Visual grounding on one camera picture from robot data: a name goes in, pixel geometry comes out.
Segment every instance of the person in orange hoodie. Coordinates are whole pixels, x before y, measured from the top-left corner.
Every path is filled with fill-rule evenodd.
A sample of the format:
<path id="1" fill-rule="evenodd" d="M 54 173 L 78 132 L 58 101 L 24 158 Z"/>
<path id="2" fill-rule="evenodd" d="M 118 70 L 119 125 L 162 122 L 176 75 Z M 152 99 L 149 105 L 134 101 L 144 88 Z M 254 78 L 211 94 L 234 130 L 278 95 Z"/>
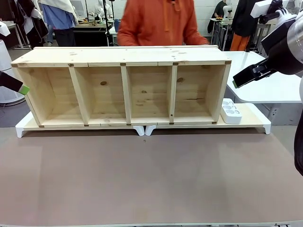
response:
<path id="1" fill-rule="evenodd" d="M 204 45 L 194 0 L 127 0 L 118 31 L 120 46 Z"/>

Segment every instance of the wooden base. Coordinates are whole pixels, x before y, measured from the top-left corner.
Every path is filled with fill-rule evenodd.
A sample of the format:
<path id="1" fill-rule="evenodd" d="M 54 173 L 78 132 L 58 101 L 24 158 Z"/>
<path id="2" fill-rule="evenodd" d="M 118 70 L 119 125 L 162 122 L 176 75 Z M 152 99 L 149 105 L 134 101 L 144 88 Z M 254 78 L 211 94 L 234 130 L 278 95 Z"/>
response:
<path id="1" fill-rule="evenodd" d="M 33 114 L 29 112 L 17 125 L 16 131 L 18 138 L 22 138 L 26 131 L 48 131 L 48 130 L 103 130 L 103 129 L 135 129 L 139 136 L 144 134 L 150 136 L 154 129 L 170 128 L 264 128 L 265 133 L 270 133 L 271 122 L 260 112 L 254 104 L 236 104 L 241 111 L 243 118 L 240 124 L 226 124 L 220 117 L 217 124 L 204 125 L 148 125 L 144 131 L 144 124 L 135 126 L 79 126 L 79 127 L 39 127 L 34 120 Z"/>

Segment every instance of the jeans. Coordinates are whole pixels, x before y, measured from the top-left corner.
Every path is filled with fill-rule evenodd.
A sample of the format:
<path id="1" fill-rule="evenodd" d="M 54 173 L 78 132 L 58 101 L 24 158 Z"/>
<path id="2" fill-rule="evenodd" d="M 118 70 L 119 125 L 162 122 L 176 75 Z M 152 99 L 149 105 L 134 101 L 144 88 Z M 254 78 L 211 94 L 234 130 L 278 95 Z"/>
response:
<path id="1" fill-rule="evenodd" d="M 53 26 L 48 25 L 47 29 L 48 29 L 48 35 L 46 41 L 49 43 L 53 43 Z"/>

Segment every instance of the white wall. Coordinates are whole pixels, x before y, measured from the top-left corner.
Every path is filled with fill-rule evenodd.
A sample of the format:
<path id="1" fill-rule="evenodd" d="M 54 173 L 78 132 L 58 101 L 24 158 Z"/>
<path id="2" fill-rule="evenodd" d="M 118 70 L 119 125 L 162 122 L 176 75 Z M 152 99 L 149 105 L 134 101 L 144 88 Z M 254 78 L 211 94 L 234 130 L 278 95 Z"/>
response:
<path id="1" fill-rule="evenodd" d="M 198 22 L 198 30 L 202 35 L 209 36 L 207 33 L 207 25 L 209 19 L 214 13 L 214 8 L 221 0 L 194 0 L 196 8 L 196 17 Z M 89 11 L 94 9 L 94 5 L 98 0 L 87 0 Z M 232 0 L 233 13 L 236 11 L 239 0 Z M 115 18 L 121 18 L 124 12 L 126 0 L 115 0 L 114 1 L 114 13 Z"/>

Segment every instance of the brown tabletop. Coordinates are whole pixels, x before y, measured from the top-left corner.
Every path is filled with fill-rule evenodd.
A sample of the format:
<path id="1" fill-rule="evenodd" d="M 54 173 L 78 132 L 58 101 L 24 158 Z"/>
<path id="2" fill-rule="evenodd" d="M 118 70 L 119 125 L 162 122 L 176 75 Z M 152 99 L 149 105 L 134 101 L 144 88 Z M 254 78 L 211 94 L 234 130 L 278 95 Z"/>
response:
<path id="1" fill-rule="evenodd" d="M 5 141 L 0 146 L 0 223 L 303 219 L 303 177 L 273 135 L 241 130 L 151 137 L 101 133 L 29 132 Z"/>

